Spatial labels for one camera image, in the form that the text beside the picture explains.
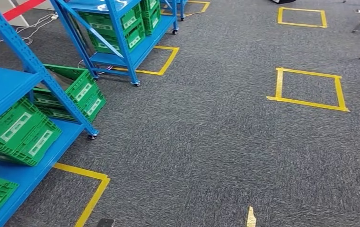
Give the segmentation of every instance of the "shelf upright post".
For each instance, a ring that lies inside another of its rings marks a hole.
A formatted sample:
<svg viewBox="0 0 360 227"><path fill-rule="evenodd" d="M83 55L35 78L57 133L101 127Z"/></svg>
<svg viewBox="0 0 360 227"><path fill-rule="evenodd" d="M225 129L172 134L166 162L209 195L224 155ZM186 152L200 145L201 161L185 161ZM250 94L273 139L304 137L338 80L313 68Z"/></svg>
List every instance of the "shelf upright post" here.
<svg viewBox="0 0 360 227"><path fill-rule="evenodd" d="M8 24L2 14L0 14L0 36L22 61L24 69L29 73L39 74L39 76L42 78L42 82L67 108L67 111L70 112L70 114L72 114L78 122L84 125L85 129L89 133L90 138L94 139L99 134L99 131L92 126L88 119L74 105L74 103L70 100L65 91L60 87L59 84L57 84L57 82L46 70L40 60L31 51L31 49L27 45L25 45L24 41L15 32L13 27Z"/></svg>
<svg viewBox="0 0 360 227"><path fill-rule="evenodd" d="M120 18L117 15L116 7L114 6L115 1L116 0L106 0L105 3L109 9L110 19L117 34L118 44L121 50L121 54L124 57L123 60L127 65L128 75L130 76L131 83L138 87L140 86L140 81L138 80L137 73L135 72L136 68L134 66L134 62L132 62L130 58L130 52L128 50L127 41L125 40L123 26L121 24Z"/></svg>
<svg viewBox="0 0 360 227"><path fill-rule="evenodd" d="M83 44L80 36L76 32L76 28L72 23L70 23L72 21L70 14L67 12L67 10L64 7L58 4L57 1L51 0L50 2L52 3L54 10L57 12L57 15L59 15L60 21L63 24L64 28L66 29L67 33L69 34L71 40L74 41L73 42L74 46L79 52L81 58L84 60L84 64L86 65L87 69L89 69L91 76L95 79L98 79L99 75L95 71L91 70L92 68L95 67L92 61L89 59L87 49Z"/></svg>

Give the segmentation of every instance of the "yellow tape square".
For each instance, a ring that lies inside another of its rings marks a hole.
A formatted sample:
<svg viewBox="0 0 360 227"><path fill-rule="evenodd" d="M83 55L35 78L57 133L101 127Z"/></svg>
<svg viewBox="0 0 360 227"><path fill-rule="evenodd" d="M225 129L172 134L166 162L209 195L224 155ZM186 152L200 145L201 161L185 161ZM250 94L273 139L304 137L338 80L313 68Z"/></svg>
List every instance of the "yellow tape square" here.
<svg viewBox="0 0 360 227"><path fill-rule="evenodd" d="M167 61L165 62L165 64L163 65L163 67L158 72L148 71L148 70L136 70L136 72L147 73L147 74L158 75L158 76L163 75L166 72L166 70L168 69L168 67L170 66L170 64L173 62L174 58L176 57L176 55L178 53L178 50L180 49L178 47L171 47L171 46L154 46L154 48L162 49L162 50L171 50L171 54L170 54L169 58L167 59ZM120 70L120 71L128 70L125 68L112 68L112 69Z"/></svg>
<svg viewBox="0 0 360 227"><path fill-rule="evenodd" d="M97 202L99 201L99 199L102 196L103 192L105 191L107 185L109 184L110 178L108 178L106 174L101 174L101 173L97 173L94 171L81 169L78 167L69 166L69 165L62 164L62 163L56 163L53 166L53 168L101 180L99 186L96 189L96 192L93 194L91 200L88 202L88 204L85 207L84 211L82 212L81 216L75 223L75 227L83 227L85 225L86 221L88 220L89 216L91 215L93 208L95 208Z"/></svg>
<svg viewBox="0 0 360 227"><path fill-rule="evenodd" d="M188 13L188 14L184 13L184 15L185 15L186 17L192 16L192 15L194 15L194 14L206 12L206 10L208 9L209 5L211 4L209 1L188 1L187 3L203 4L203 7L202 7L201 11L199 11L199 12ZM164 9L160 10L160 14L161 14L161 15L172 15L172 13L165 13L165 10L164 10Z"/></svg>
<svg viewBox="0 0 360 227"><path fill-rule="evenodd" d="M274 97L267 96L266 97L267 99L273 100L273 101L278 101L278 102L294 103L294 104L300 104L300 105L308 105L308 106L314 106L314 107L319 107L319 108L349 112L348 108L345 106L344 96L342 93L342 85L340 82L340 79L342 78L341 76L319 73L319 72L292 70L292 69L285 69L285 68L276 68L276 70L277 70L276 95ZM293 73L300 73L300 74L306 74L306 75L312 75L312 76L333 78L339 105L338 106L325 105L325 104L320 104L320 103L312 103L312 102L301 101L301 100L296 100L296 99L283 98L281 96L281 92L283 89L283 73L284 72L293 72Z"/></svg>
<svg viewBox="0 0 360 227"><path fill-rule="evenodd" d="M309 25L309 24L299 24L299 23L288 23L283 22L283 11L284 10L294 10L294 11L306 11L306 12L318 12L320 13L320 17L322 20L322 25ZM304 26L304 27L322 27L327 28L327 21L326 21L326 14L324 10L315 10L315 9L295 9L295 8L286 8L286 7L280 7L279 13L277 16L277 21L279 24L283 25L295 25L295 26Z"/></svg>

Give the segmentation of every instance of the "white cable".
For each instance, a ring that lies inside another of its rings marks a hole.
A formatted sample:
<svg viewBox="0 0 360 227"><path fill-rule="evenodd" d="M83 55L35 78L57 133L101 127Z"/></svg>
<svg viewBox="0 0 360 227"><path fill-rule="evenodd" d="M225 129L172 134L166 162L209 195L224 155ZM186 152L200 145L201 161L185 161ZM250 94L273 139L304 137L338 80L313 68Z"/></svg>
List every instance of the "white cable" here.
<svg viewBox="0 0 360 227"><path fill-rule="evenodd" d="M80 67L80 64L83 63L83 62L84 62L83 59L80 60L80 61L78 62L78 64L77 64L77 68L81 68L81 67ZM113 68L113 65L109 65L109 66L106 68L106 70L111 70L112 68ZM105 73L105 72L98 72L97 75L101 75L101 74L103 74L103 73Z"/></svg>
<svg viewBox="0 0 360 227"><path fill-rule="evenodd" d="M48 22L46 22L45 24L39 26L33 33L31 33L30 36L25 37L25 38L22 38L22 40L23 40L24 42L26 42L26 43L25 43L26 45L30 45L30 44L33 42L33 40L31 39L31 37L32 37L41 27L43 27L43 26L49 24L50 22L54 21L55 19L57 19L57 17L58 17L58 16L57 16L56 14L53 14L53 13L48 14L48 15L46 15L46 16L44 16L44 17L39 18L38 21L37 21L35 24L33 24L33 25L30 25L30 26L28 26L28 27L17 27L17 28L16 28L16 32L17 32L17 33L20 33L20 32L22 32L22 31L24 31L24 30L26 30L26 29L28 29L28 28L36 27L36 26L38 26L40 23L42 23L42 22L44 22L44 21L46 21L46 20L48 20L48 19L51 18L50 21L48 21Z"/></svg>

